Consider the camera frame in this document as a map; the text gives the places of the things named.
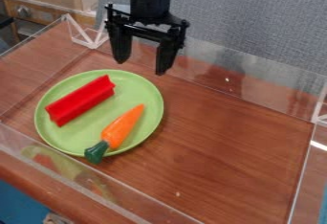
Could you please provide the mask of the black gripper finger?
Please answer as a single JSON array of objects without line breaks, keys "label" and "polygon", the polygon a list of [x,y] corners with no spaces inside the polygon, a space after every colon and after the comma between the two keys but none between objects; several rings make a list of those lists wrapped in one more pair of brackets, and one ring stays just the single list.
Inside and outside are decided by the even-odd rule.
[{"label": "black gripper finger", "polygon": [[175,57],[179,51],[179,43],[165,39],[157,52],[157,74],[161,76],[173,67]]},{"label": "black gripper finger", "polygon": [[121,25],[109,27],[109,35],[114,58],[119,64],[123,64],[131,57],[133,36]]}]

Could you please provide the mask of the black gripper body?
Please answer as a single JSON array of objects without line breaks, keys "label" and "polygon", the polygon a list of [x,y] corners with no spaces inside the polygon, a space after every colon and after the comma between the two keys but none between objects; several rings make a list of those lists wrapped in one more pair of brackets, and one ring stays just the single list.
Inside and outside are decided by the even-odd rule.
[{"label": "black gripper body", "polygon": [[165,39],[185,47],[186,31],[190,22],[170,12],[170,0],[131,0],[131,11],[117,10],[113,3],[106,6],[106,28],[121,25],[133,36],[162,43]]}]

